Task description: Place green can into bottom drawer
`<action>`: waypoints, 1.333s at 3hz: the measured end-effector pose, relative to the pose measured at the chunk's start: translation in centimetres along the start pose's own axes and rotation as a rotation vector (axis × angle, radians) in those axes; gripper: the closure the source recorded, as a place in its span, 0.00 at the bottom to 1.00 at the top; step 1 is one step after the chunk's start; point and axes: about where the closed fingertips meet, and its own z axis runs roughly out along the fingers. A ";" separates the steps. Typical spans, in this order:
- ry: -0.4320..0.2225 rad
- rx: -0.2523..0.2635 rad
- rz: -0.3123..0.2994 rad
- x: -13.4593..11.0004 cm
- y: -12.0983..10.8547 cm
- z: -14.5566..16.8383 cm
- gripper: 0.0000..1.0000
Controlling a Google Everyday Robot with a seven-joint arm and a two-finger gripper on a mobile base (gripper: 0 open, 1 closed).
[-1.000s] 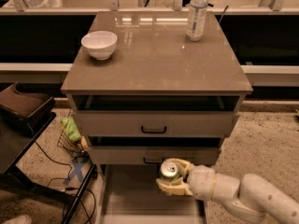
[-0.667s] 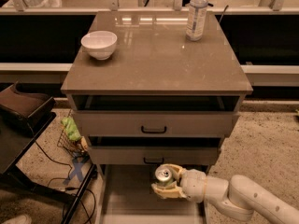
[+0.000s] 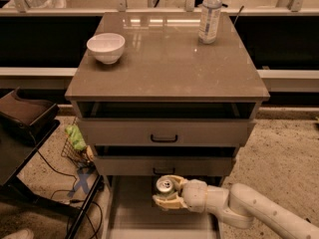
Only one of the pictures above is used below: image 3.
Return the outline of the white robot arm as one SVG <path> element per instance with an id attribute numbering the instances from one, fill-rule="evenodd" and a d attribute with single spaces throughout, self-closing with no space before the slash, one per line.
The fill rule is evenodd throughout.
<path id="1" fill-rule="evenodd" d="M 319 228 L 268 199 L 253 188 L 235 183 L 230 189 L 164 175 L 156 182 L 155 204 L 214 215 L 218 221 L 241 229 L 258 219 L 283 239 L 319 239 Z"/>

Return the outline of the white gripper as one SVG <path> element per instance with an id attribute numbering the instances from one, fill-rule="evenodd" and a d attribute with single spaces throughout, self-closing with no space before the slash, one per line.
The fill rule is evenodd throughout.
<path id="1" fill-rule="evenodd" d="M 164 210 L 177 210 L 186 207 L 191 212 L 202 213 L 205 210 L 207 184 L 197 179 L 186 182 L 186 179 L 177 175 L 165 175 L 162 178 L 164 193 L 181 191 L 181 197 L 153 196 L 153 201 Z"/>

